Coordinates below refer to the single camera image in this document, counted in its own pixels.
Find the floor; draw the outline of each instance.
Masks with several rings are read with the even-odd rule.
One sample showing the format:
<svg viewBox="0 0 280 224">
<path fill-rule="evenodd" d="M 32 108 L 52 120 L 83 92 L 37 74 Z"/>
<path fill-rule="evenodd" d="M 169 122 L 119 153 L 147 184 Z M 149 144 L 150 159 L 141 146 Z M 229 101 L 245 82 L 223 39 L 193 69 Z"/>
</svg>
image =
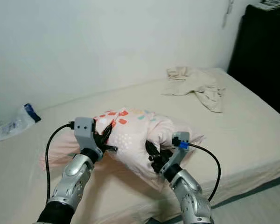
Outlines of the floor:
<svg viewBox="0 0 280 224">
<path fill-rule="evenodd" d="M 212 211 L 215 224 L 280 224 L 280 185 Z"/>
</svg>

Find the plastic bottle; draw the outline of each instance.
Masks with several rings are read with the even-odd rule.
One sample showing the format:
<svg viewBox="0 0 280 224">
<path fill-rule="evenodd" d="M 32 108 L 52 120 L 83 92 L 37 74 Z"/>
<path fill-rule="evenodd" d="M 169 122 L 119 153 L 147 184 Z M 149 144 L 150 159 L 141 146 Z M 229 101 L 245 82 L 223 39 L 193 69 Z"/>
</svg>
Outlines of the plastic bottle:
<svg viewBox="0 0 280 224">
<path fill-rule="evenodd" d="M 40 120 L 31 104 L 25 104 L 12 122 L 0 126 L 0 141 L 22 133 Z"/>
</svg>

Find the beige cloth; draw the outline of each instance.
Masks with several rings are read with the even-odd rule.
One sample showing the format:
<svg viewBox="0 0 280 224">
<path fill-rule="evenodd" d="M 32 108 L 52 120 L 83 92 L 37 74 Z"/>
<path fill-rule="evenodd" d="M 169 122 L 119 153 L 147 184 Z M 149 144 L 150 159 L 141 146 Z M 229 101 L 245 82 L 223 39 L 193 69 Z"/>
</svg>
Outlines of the beige cloth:
<svg viewBox="0 0 280 224">
<path fill-rule="evenodd" d="M 191 67 L 167 69 L 168 82 L 163 95 L 187 95 L 194 92 L 210 111 L 222 112 L 222 96 L 225 88 L 219 87 L 210 70 Z"/>
</svg>

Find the white wall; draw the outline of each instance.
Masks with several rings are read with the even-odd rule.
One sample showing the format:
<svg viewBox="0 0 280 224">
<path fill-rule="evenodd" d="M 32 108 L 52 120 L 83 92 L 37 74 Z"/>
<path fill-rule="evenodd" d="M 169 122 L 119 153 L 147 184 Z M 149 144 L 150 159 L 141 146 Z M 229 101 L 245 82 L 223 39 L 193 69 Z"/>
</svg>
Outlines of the white wall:
<svg viewBox="0 0 280 224">
<path fill-rule="evenodd" d="M 235 0 L 0 0 L 0 122 L 165 77 L 176 65 L 221 67 L 248 3 Z"/>
</svg>

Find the white bed sheet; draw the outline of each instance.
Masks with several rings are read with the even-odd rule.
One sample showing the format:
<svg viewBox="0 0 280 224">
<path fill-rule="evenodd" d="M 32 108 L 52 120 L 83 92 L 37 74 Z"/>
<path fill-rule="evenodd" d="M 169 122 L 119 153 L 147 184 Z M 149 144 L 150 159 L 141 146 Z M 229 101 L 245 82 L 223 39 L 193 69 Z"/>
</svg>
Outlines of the white bed sheet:
<svg viewBox="0 0 280 224">
<path fill-rule="evenodd" d="M 218 157 L 222 166 L 222 180 L 212 204 L 279 177 L 280 115 L 222 70 L 212 71 L 227 88 L 223 113 L 210 112 L 194 94 L 161 95 L 165 80 L 103 92 L 40 111 L 39 124 L 0 142 L 0 224 L 29 224 L 40 215 L 45 203 L 46 175 L 38 159 L 57 127 L 77 116 L 123 106 L 183 119 L 206 135 L 202 145 Z M 196 151 L 186 169 L 208 195 L 217 176 L 214 161 Z M 60 174 L 61 169 L 51 172 L 52 188 Z M 179 205 L 170 189 L 156 192 L 105 156 L 91 175 L 72 223 L 138 224 L 150 217 L 166 220 L 178 213 Z"/>
</svg>

